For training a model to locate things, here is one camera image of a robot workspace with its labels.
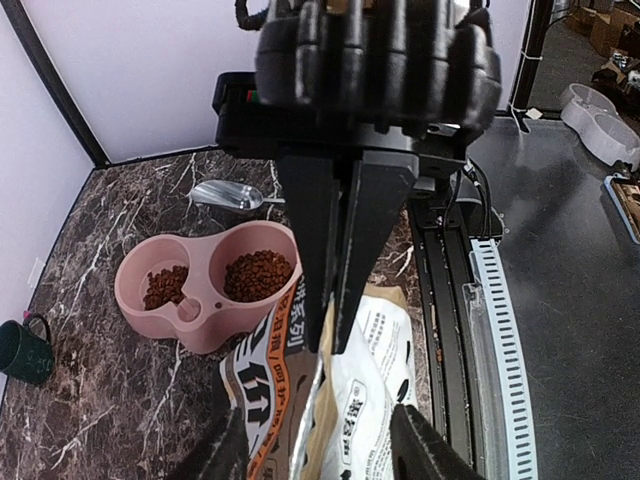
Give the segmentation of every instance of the cat food kibble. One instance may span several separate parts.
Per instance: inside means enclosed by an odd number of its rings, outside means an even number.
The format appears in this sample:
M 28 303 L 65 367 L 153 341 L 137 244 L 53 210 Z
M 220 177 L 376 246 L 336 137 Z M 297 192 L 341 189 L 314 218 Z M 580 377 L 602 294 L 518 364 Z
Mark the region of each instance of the cat food kibble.
M 262 250 L 242 255 L 227 265 L 224 293 L 234 302 L 259 302 L 277 293 L 293 275 L 293 268 L 279 253 Z
M 163 268 L 156 275 L 149 272 L 149 288 L 144 297 L 144 309 L 154 310 L 165 303 L 180 303 L 184 300 L 182 286 L 187 281 L 189 268 L 176 265 L 171 270 Z

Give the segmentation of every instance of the brown marble surface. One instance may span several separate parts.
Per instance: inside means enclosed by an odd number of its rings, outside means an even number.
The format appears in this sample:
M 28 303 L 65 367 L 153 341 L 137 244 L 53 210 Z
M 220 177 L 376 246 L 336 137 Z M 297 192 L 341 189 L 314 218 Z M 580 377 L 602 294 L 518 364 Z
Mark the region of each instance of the brown marble surface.
M 51 323 L 56 355 L 43 387 L 10 380 L 0 414 L 0 479 L 156 479 L 184 458 L 215 413 L 211 376 L 229 346 L 208 356 L 175 340 L 134 333 L 113 295 L 117 268 L 160 233 L 195 237 L 248 218 L 192 204 L 207 179 L 254 185 L 279 196 L 273 165 L 206 152 L 94 172 L 54 247 L 31 310 Z M 254 217 L 285 221 L 262 207 Z M 399 285 L 414 324 L 419 404 L 430 410 L 417 272 L 406 213 L 371 276 Z

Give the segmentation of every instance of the silver scoop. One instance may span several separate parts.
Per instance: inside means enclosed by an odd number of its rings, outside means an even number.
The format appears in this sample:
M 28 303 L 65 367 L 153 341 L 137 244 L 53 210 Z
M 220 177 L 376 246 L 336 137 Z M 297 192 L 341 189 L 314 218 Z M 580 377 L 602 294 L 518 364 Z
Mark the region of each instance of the silver scoop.
M 216 205 L 243 212 L 255 210 L 263 203 L 284 203 L 284 198 L 265 198 L 255 187 L 227 180 L 209 180 L 199 183 L 189 192 L 189 198 L 195 203 Z

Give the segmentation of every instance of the green mug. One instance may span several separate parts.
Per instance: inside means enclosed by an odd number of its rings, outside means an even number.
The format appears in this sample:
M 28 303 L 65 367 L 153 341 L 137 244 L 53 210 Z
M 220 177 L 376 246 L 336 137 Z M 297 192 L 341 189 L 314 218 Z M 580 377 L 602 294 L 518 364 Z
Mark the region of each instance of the green mug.
M 31 330 L 39 320 L 46 339 Z M 9 320 L 0 325 L 0 372 L 33 385 L 44 383 L 53 372 L 51 329 L 42 315 L 29 315 L 23 325 Z

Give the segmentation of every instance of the pink pet bowl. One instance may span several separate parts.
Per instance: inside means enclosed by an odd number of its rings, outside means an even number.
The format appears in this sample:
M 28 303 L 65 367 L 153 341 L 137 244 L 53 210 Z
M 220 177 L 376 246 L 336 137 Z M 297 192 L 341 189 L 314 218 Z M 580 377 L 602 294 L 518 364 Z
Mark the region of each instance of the pink pet bowl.
M 229 300 L 224 293 L 227 265 L 241 255 L 272 250 L 293 267 L 289 282 L 275 295 L 253 303 Z M 163 268 L 189 267 L 182 287 L 185 299 L 145 311 L 148 274 Z M 177 338 L 193 353 L 218 349 L 231 336 L 251 332 L 302 273 L 288 228 L 274 222 L 248 222 L 218 235 L 183 238 L 158 235 L 136 246 L 116 275 L 118 306 L 131 327 L 147 338 Z

